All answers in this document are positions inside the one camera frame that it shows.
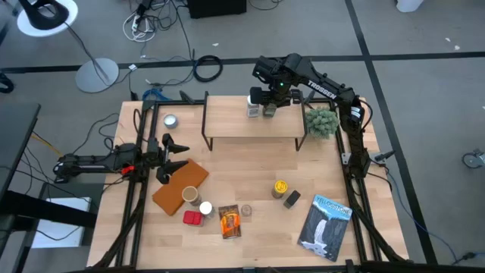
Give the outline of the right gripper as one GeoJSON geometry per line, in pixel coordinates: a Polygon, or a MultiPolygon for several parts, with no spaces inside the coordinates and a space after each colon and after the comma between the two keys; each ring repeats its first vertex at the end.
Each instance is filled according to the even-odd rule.
{"type": "Polygon", "coordinates": [[[293,100],[294,105],[300,105],[304,101],[302,91],[299,89],[291,89],[286,87],[270,88],[263,92],[261,87],[251,87],[249,90],[249,101],[253,105],[270,105],[273,104],[277,108],[291,105],[293,100]]]}

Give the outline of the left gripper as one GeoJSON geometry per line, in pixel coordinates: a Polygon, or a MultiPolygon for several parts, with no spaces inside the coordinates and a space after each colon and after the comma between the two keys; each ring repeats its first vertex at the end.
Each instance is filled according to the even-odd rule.
{"type": "Polygon", "coordinates": [[[189,147],[176,144],[169,133],[163,135],[162,144],[164,148],[159,146],[159,142],[156,138],[149,138],[147,150],[145,152],[145,161],[150,168],[157,168],[156,178],[161,184],[169,184],[171,175],[189,162],[167,161],[167,152],[177,154],[188,151],[189,147]]]}

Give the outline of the tan-lid spice jar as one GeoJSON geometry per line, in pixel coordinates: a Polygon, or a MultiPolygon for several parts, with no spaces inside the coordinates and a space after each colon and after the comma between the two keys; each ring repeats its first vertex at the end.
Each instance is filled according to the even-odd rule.
{"type": "Polygon", "coordinates": [[[182,198],[191,206],[199,207],[202,203],[202,197],[198,189],[194,186],[185,187],[182,191],[182,198]]]}

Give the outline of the red-lid spice tin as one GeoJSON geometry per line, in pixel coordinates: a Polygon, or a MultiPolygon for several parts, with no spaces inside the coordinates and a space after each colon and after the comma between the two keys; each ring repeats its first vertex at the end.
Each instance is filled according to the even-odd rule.
{"type": "Polygon", "coordinates": [[[185,211],[183,214],[183,223],[189,226],[201,227],[204,224],[204,215],[197,211],[185,211]]]}

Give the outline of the orange spice pouch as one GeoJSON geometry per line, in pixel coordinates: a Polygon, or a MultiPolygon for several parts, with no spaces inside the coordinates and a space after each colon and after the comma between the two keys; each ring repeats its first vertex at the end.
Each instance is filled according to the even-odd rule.
{"type": "Polygon", "coordinates": [[[218,208],[220,217],[221,233],[224,239],[231,239],[241,236],[241,218],[239,206],[221,206],[218,208]]]}

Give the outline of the yellow-lid spice jar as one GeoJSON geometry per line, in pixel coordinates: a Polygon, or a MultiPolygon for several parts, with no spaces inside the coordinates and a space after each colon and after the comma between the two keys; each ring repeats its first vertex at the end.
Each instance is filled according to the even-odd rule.
{"type": "Polygon", "coordinates": [[[275,199],[281,199],[288,190],[288,184],[284,180],[277,180],[271,190],[271,195],[275,199]]]}

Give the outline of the dark green spice tin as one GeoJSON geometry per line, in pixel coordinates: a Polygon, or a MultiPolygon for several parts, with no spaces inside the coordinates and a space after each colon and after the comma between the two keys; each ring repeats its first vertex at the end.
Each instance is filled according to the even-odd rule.
{"type": "Polygon", "coordinates": [[[283,206],[287,209],[291,209],[296,202],[299,200],[301,193],[297,190],[291,192],[291,194],[286,198],[283,203],[283,206]]]}

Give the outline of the wooden shelf black legs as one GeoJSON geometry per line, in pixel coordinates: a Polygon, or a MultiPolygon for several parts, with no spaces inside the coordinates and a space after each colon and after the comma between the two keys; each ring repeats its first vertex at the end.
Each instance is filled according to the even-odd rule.
{"type": "Polygon", "coordinates": [[[305,106],[291,105],[278,110],[274,117],[247,115],[246,96],[211,96],[205,93],[202,111],[202,137],[213,149],[215,138],[290,138],[301,149],[308,130],[305,106]]]}

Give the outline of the potted green plant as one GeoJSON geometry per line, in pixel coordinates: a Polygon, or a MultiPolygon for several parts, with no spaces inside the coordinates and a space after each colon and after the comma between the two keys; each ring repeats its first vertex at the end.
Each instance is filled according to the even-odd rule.
{"type": "Polygon", "coordinates": [[[334,111],[313,108],[305,113],[308,132],[318,139],[329,139],[336,133],[339,119],[334,111]]]}

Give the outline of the black equipment box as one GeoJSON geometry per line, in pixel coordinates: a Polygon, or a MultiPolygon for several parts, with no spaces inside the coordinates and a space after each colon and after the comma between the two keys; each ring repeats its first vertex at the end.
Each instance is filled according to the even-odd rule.
{"type": "Polygon", "coordinates": [[[186,0],[192,19],[243,14],[247,0],[186,0]]]}

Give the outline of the white floor lamp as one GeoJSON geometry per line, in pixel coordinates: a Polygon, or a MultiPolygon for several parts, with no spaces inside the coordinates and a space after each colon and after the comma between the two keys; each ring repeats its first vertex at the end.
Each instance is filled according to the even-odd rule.
{"type": "Polygon", "coordinates": [[[89,60],[77,70],[75,81],[84,93],[100,93],[114,85],[119,76],[117,63],[110,58],[96,58],[72,25],[79,14],[74,0],[18,0],[22,11],[17,27],[25,35],[44,38],[65,30],[77,41],[89,60]]]}

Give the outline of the white box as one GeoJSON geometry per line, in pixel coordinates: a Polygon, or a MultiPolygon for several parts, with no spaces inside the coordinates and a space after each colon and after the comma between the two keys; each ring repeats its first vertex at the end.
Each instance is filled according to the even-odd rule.
{"type": "MultiPolygon", "coordinates": [[[[88,212],[91,198],[88,197],[87,200],[82,200],[74,197],[64,197],[46,198],[45,200],[88,212]]],[[[40,220],[31,247],[33,249],[79,247],[82,244],[84,231],[85,228],[81,226],[40,220]]]]}

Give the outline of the black metal stand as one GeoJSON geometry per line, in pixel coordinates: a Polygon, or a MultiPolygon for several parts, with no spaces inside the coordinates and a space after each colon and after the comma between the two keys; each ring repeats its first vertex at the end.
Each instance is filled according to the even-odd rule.
{"type": "Polygon", "coordinates": [[[34,229],[40,220],[84,228],[95,227],[98,206],[93,201],[78,196],[75,196],[75,199],[87,202],[89,208],[83,211],[11,190],[6,190],[0,195],[0,258],[5,251],[9,237],[14,232],[27,232],[27,237],[22,242],[22,247],[14,262],[13,273],[23,271],[33,242],[34,229]]]}

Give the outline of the Yellowstone book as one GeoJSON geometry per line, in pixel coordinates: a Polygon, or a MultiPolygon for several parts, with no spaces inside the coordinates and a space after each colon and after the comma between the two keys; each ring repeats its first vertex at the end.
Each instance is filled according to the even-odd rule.
{"type": "Polygon", "coordinates": [[[351,217],[351,208],[316,194],[297,244],[317,256],[335,262],[351,217]]]}

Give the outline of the black desk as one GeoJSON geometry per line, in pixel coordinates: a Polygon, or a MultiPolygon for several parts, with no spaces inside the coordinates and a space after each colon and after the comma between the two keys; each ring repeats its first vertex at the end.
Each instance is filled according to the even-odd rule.
{"type": "Polygon", "coordinates": [[[9,188],[40,108],[38,103],[0,102],[0,200],[9,188]]]}

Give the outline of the caster wheel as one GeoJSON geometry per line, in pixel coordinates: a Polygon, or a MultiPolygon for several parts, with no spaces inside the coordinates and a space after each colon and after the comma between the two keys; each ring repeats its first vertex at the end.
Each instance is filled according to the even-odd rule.
{"type": "Polygon", "coordinates": [[[467,152],[462,156],[462,163],[471,169],[485,167],[485,152],[479,149],[467,152]]]}

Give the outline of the black plug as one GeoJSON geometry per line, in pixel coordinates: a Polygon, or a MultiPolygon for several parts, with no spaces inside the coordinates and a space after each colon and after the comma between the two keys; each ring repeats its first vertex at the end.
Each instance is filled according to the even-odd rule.
{"type": "Polygon", "coordinates": [[[466,260],[469,260],[469,259],[474,259],[476,258],[477,256],[479,255],[479,253],[477,252],[468,252],[468,253],[465,253],[462,257],[456,259],[452,265],[457,265],[459,264],[460,262],[463,262],[463,261],[466,261],[466,260]]]}

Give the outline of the black metal table frame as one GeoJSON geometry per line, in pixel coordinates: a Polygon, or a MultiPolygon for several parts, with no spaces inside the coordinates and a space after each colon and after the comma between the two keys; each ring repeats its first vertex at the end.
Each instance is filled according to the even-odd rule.
{"type": "Polygon", "coordinates": [[[182,210],[169,216],[153,202],[161,185],[151,176],[142,223],[127,237],[124,264],[138,269],[326,266],[327,259],[297,244],[316,194],[342,204],[349,196],[366,195],[363,209],[375,228],[399,256],[408,255],[384,170],[372,165],[362,186],[346,187],[341,159],[350,149],[346,133],[327,140],[308,137],[299,150],[290,138],[215,138],[210,150],[202,137],[203,102],[162,103],[160,116],[173,114],[179,121],[171,131],[174,141],[189,147],[174,160],[190,158],[209,172],[199,188],[204,200],[216,207],[247,204],[252,215],[242,219],[242,234],[233,239],[222,237],[218,217],[201,227],[186,225],[182,210]],[[277,180],[288,184],[281,199],[271,195],[277,180]],[[294,190],[301,196],[287,209],[283,203],[294,190]]]}

